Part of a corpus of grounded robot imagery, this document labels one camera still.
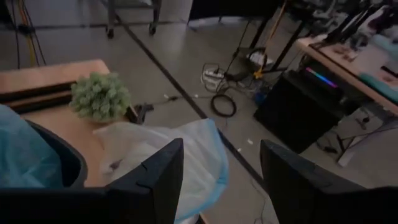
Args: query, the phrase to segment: desk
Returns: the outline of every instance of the desk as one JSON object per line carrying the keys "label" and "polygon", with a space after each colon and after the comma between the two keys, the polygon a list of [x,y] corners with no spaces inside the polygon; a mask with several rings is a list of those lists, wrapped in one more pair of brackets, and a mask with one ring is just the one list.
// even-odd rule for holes
{"label": "desk", "polygon": [[[358,78],[358,75],[360,74],[359,69],[351,62],[343,59],[342,55],[333,51],[333,45],[323,47],[320,50],[315,50],[310,46],[310,44],[314,44],[319,41],[321,40],[318,38],[307,37],[297,40],[296,44],[300,50],[303,50],[313,59],[322,63],[347,83],[356,87],[359,91],[372,98],[376,103],[383,106],[386,110],[389,110],[395,116],[398,115],[398,105],[363,83]],[[389,86],[398,86],[398,79],[387,72],[380,70],[376,77]],[[385,126],[383,125],[383,128],[391,128],[392,123],[393,122],[386,124]],[[338,159],[339,165],[346,166],[354,154],[360,150],[361,144],[355,144],[353,147],[348,148]]]}
{"label": "desk", "polygon": [[[15,106],[28,105],[32,102],[40,103],[48,99],[57,100],[60,97],[70,95],[70,84],[79,77],[88,77],[91,72],[109,73],[109,70],[102,60],[89,60],[1,72],[0,102]],[[38,90],[51,91],[34,97],[24,95],[24,93],[34,93]],[[84,157],[88,168],[85,187],[101,187],[107,184],[100,173],[100,163],[104,156],[103,147],[100,140],[92,133],[93,130],[108,124],[94,123],[87,119],[81,119],[68,105],[41,108],[40,110],[23,113],[21,116],[47,128],[79,151]],[[122,118],[121,120],[130,121],[131,119]],[[203,215],[200,215],[197,223],[207,222]]]}

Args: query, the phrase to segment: floor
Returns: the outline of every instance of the floor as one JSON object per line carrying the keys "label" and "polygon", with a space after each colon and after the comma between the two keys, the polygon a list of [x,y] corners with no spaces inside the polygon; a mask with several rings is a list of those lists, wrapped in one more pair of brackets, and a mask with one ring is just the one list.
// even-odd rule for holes
{"label": "floor", "polygon": [[[194,27],[189,27],[184,21],[187,21],[191,3],[184,0],[164,0],[160,20],[166,23],[158,26],[153,37],[148,35],[148,26],[145,24],[152,18],[150,11],[120,10],[118,14],[124,22],[135,23],[129,26],[130,30],[189,95],[210,96],[200,83],[202,66],[206,62],[214,62],[225,68],[237,47],[246,22],[223,21],[206,26],[193,24]],[[164,75],[164,71],[131,39],[123,27],[115,29],[113,40],[106,38],[104,27],[101,26],[107,20],[106,9],[98,0],[26,0],[26,4],[33,24],[42,28],[37,31],[37,35],[48,65],[100,58],[110,70],[120,74],[129,88],[134,105],[161,102],[165,100],[164,95],[180,96]],[[99,26],[84,29],[76,26],[81,24]],[[277,58],[296,26],[298,24],[287,16],[283,18],[268,49],[270,58]],[[243,45],[250,43],[255,31],[254,22],[248,27]],[[264,43],[264,39],[265,35],[259,44]],[[0,69],[16,69],[14,33],[0,30],[0,40],[3,46]],[[27,44],[21,35],[19,42],[21,67],[30,67]],[[292,48],[282,65],[294,68],[300,58],[298,55],[298,49]],[[232,69],[238,71],[241,67],[236,63]],[[239,93],[231,93],[231,96],[236,101],[238,112],[227,120],[212,113],[208,98],[194,99],[194,102],[216,122],[232,145],[240,149],[243,159],[261,175],[259,141],[271,139],[281,142],[253,119],[256,106],[251,100]],[[358,127],[353,122],[354,117],[343,121],[343,126],[350,127],[343,128],[343,131],[347,132],[349,129],[356,133]],[[177,127],[197,119],[200,116],[191,105],[185,100],[177,100],[155,105],[155,110],[147,115],[146,125]],[[397,133],[388,131],[380,134],[377,140],[364,146],[369,150],[359,152],[344,168],[336,165],[331,156],[315,145],[302,156],[368,188],[398,185],[398,151],[394,150],[394,136]],[[210,223],[260,223],[261,217],[264,223],[278,223],[267,194],[227,148],[226,153],[229,159],[229,185],[215,205],[204,211],[204,216]]]}

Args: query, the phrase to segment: wooden board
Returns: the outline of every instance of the wooden board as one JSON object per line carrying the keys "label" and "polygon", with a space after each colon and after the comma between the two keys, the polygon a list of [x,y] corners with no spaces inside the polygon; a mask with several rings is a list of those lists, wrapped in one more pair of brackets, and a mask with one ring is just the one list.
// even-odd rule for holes
{"label": "wooden board", "polygon": [[74,82],[91,72],[109,73],[102,60],[26,68],[0,73],[0,94]]}
{"label": "wooden board", "polygon": [[[359,80],[356,75],[359,75],[359,70],[349,61],[344,60],[341,55],[334,53],[331,47],[325,47],[321,49],[321,52],[327,55],[324,55],[317,52],[315,49],[309,47],[310,44],[318,42],[319,40],[313,38],[302,38],[296,41],[297,46],[303,50],[306,54],[314,58],[315,60],[322,63],[324,66],[328,67],[332,72],[337,74],[339,77],[344,79],[349,84],[356,87],[358,90],[368,95],[368,97],[372,98],[375,102],[379,103],[383,107],[387,108],[389,111],[398,115],[398,106],[388,100],[386,97],[382,96],[371,87],[367,86],[367,84],[363,83]],[[386,75],[386,72],[380,71],[380,74],[377,76],[379,79],[383,79]],[[387,83],[388,85],[395,85],[398,81]]]}
{"label": "wooden board", "polygon": [[88,167],[85,187],[106,184],[100,174],[100,162],[104,150],[100,140],[93,135],[93,131],[109,124],[94,123],[79,118],[67,105],[26,113],[22,117],[47,128],[82,154]]}

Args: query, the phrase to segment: caster wheel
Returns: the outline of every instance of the caster wheel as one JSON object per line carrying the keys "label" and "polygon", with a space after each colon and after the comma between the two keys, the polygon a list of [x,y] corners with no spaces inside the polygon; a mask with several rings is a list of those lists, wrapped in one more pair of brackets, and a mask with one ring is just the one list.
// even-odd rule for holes
{"label": "caster wheel", "polygon": [[149,24],[149,35],[154,35],[156,33],[156,26]]}
{"label": "caster wheel", "polygon": [[113,29],[106,28],[106,35],[108,36],[108,39],[113,39],[113,37],[114,37]]}

